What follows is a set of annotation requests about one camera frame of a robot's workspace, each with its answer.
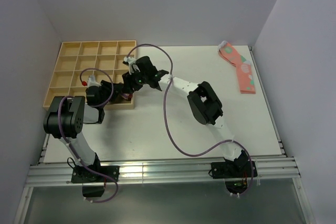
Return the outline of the beige red purple striped sock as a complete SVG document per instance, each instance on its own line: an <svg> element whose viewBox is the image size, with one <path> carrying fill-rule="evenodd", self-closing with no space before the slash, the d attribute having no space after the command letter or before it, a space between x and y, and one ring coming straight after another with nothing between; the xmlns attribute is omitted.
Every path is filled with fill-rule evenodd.
<svg viewBox="0 0 336 224"><path fill-rule="evenodd" d="M121 92L121 93L119 94L119 96L120 96L123 100L125 100L125 101L131 101L131 100L132 100L132 97L133 97L132 94L129 94L129 93L123 93L123 92Z"/></svg>

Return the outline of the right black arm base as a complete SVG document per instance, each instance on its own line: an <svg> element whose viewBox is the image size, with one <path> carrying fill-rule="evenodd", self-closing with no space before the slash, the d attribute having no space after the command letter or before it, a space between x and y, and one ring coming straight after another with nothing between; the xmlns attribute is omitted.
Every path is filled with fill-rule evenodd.
<svg viewBox="0 0 336 224"><path fill-rule="evenodd" d="M225 187L231 196L240 197L248 191L250 180L257 178L258 173L255 163L245 162L238 164L226 160L224 162L212 162L208 175L212 179L223 179Z"/></svg>

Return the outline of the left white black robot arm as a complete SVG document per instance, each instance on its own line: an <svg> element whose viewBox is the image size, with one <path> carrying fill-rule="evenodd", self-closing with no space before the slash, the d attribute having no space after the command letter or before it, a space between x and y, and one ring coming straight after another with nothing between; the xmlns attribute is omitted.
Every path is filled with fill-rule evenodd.
<svg viewBox="0 0 336 224"><path fill-rule="evenodd" d="M59 139L72 154L74 171L83 173L91 182L102 176L100 160L86 141L82 128L85 124L101 124L104 107L121 96L123 84L102 80L90 84L85 95L55 96L44 118L43 127L47 134Z"/></svg>

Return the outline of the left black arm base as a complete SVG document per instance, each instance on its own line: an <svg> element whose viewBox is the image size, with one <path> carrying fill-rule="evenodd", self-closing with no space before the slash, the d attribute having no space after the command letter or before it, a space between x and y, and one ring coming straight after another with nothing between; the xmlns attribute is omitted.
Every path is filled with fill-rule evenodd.
<svg viewBox="0 0 336 224"><path fill-rule="evenodd" d="M119 178L119 166L101 166L98 172L112 177L115 181ZM111 180L106 179L101 175L89 172L82 166L76 166L72 172L71 183L82 184L82 195L87 198L101 197L106 188L106 182Z"/></svg>

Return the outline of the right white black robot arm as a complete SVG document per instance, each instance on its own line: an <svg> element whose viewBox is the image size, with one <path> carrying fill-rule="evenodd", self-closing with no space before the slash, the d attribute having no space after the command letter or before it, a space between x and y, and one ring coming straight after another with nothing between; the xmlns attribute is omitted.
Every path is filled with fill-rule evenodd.
<svg viewBox="0 0 336 224"><path fill-rule="evenodd" d="M145 84L152 89L164 91L164 125L171 143L178 152L188 157L201 157L220 145L226 145L223 156L228 173L234 177L240 176L243 172L249 173L251 177L254 176L255 168L251 156L242 144L229 136L230 130L224 119L222 102L208 82L189 82L174 76L172 70L157 70L148 56L135 59L127 55L123 64L129 68L123 74L125 93L139 91ZM169 92L179 95L188 102L194 119L206 126L217 138L218 142L215 145L198 154L187 153L177 145L167 121L166 103Z"/></svg>

